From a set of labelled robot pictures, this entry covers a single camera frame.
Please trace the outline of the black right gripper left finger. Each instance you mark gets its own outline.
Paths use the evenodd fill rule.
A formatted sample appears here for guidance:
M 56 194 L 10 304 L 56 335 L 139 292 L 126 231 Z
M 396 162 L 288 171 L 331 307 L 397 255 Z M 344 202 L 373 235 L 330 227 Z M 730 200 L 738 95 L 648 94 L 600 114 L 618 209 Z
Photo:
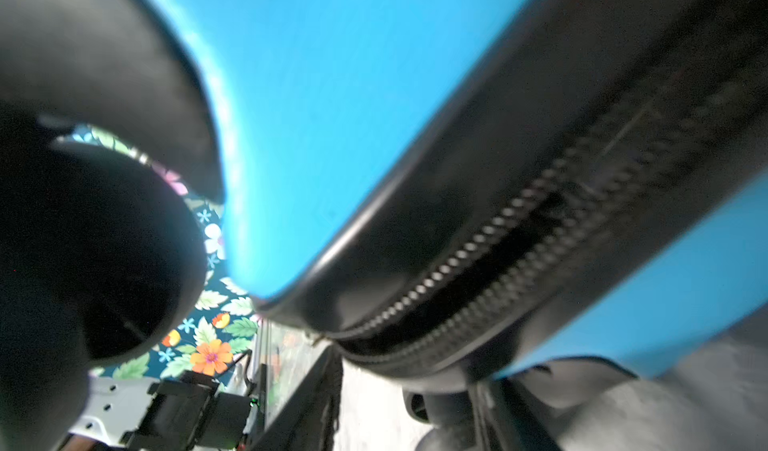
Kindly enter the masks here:
M 265 430 L 252 430 L 248 449 L 332 450 L 342 385 L 342 358 L 334 348 L 326 348 Z

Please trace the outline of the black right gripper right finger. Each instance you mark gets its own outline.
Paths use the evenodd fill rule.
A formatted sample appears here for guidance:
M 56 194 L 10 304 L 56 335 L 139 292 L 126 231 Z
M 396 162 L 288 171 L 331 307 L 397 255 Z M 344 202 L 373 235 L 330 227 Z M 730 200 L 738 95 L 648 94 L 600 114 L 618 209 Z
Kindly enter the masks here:
M 478 450 L 560 450 L 509 381 L 480 381 L 470 399 Z

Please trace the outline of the blue hard-shell suitcase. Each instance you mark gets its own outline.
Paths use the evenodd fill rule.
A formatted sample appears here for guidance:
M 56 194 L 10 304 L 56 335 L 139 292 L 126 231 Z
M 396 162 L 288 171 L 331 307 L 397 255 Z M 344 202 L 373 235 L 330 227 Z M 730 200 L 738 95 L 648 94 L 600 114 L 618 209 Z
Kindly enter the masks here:
M 1 0 L 1 446 L 319 355 L 478 450 L 767 446 L 767 0 Z

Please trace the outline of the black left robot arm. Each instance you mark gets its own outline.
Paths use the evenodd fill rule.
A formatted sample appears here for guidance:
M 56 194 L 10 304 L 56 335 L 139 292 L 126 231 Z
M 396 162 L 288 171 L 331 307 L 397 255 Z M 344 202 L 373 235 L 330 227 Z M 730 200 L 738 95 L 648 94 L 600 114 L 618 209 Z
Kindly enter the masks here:
M 90 379 L 59 450 L 242 450 L 257 399 L 191 371 L 179 378 Z

